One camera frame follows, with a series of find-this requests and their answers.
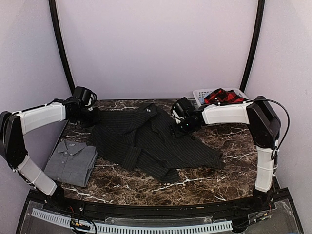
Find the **black pinstriped long sleeve shirt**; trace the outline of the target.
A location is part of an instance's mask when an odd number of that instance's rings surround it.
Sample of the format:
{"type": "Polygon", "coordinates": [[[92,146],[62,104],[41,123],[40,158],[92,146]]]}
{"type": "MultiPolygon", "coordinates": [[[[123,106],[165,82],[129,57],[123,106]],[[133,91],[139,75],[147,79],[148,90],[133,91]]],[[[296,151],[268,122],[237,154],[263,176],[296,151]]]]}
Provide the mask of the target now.
{"type": "Polygon", "coordinates": [[[139,168],[162,183],[179,181],[178,169],[222,169],[222,153],[197,137],[172,135],[175,121],[154,103],[132,111],[102,111],[90,140],[99,156],[127,170],[139,168]]]}

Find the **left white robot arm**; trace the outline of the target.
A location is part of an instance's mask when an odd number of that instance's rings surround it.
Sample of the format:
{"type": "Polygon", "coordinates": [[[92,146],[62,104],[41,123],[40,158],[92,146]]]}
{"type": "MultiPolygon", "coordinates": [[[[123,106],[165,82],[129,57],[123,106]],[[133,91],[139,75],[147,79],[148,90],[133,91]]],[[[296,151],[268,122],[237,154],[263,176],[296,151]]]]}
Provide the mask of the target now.
{"type": "Polygon", "coordinates": [[[35,144],[31,140],[42,135],[62,122],[77,122],[83,127],[95,125],[100,119],[99,108],[89,107],[79,99],[55,99],[50,103],[31,107],[26,110],[8,112],[0,115],[0,155],[10,169],[25,182],[50,197],[50,205],[63,213],[69,208],[69,202],[63,198],[62,188],[44,171],[35,144]]]}

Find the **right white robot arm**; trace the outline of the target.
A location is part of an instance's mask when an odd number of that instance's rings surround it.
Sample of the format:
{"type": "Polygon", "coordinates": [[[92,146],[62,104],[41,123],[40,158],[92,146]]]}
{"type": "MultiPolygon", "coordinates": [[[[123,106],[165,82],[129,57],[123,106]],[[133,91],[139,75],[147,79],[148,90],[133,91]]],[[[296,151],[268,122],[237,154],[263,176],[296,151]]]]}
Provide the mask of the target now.
{"type": "Polygon", "coordinates": [[[211,104],[195,107],[183,97],[176,101],[171,114],[176,120],[174,136],[198,131],[203,125],[242,123],[248,126],[257,149],[257,175],[249,208],[260,211],[273,196],[273,178],[278,167],[278,152],[284,137],[280,136],[281,120],[271,104],[277,101],[258,96],[253,100],[225,103],[216,99],[211,104]]]}

